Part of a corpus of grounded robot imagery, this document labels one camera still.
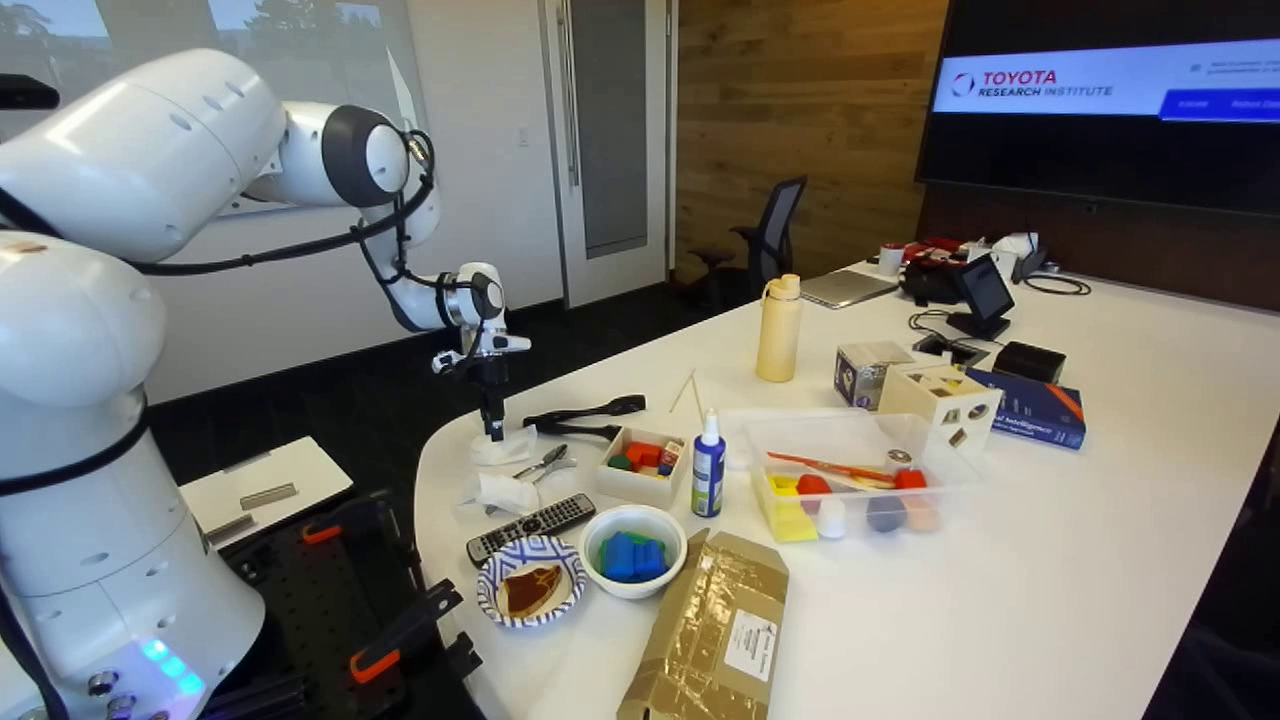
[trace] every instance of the tv screen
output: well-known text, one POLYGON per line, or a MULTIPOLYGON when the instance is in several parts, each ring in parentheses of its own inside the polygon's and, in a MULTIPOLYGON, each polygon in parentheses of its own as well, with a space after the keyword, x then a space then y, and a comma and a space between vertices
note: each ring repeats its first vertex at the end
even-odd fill
POLYGON ((921 181, 1280 212, 1280 3, 953 0, 921 181))

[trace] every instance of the yellow bottle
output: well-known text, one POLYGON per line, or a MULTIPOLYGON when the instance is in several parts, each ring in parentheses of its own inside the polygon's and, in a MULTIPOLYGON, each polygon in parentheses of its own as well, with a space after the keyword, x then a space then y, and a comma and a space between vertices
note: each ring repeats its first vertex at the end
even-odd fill
POLYGON ((758 298, 754 375, 762 383, 786 383, 796 375, 796 345, 801 345, 801 275, 783 271, 769 280, 758 298))

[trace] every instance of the window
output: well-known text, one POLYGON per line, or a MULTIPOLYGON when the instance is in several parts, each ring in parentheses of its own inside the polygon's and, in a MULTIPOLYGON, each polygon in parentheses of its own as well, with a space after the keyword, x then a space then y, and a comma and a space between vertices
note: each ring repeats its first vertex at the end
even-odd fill
MULTIPOLYGON (((0 0, 0 67, 75 99, 178 47, 246 62, 278 99, 365 104, 420 130, 409 0, 0 0)), ((0 114, 0 141, 40 114, 0 114)))

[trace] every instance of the plate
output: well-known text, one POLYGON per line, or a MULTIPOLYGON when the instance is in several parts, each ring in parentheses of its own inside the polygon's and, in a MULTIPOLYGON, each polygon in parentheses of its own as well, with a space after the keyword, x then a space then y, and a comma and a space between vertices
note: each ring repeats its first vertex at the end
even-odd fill
POLYGON ((554 537, 519 537, 519 540, 502 545, 478 570, 478 588, 476 588, 478 611, 488 621, 494 621, 500 630, 543 630, 543 624, 554 624, 559 616, 566 616, 577 608, 578 597, 584 597, 584 564, 554 537), (532 570, 559 570, 554 597, 532 616, 512 616, 506 611, 506 597, 502 597, 502 582, 506 577, 523 577, 532 570))

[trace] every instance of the bowl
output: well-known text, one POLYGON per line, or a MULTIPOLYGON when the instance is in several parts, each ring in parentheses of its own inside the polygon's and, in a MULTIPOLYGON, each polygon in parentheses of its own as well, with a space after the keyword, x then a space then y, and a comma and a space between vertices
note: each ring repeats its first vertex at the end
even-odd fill
POLYGON ((604 507, 586 520, 586 527, 577 540, 578 549, 578 564, 584 577, 615 597, 615 600, 647 600, 658 588, 673 585, 673 577, 679 577, 682 555, 687 555, 687 537, 679 527, 679 520, 673 514, 647 507, 647 506, 621 506, 621 507, 604 507), (629 582, 629 571, 615 571, 615 553, 629 555, 650 555, 658 549, 665 571, 642 571, 642 562, 636 562, 636 577, 629 582))

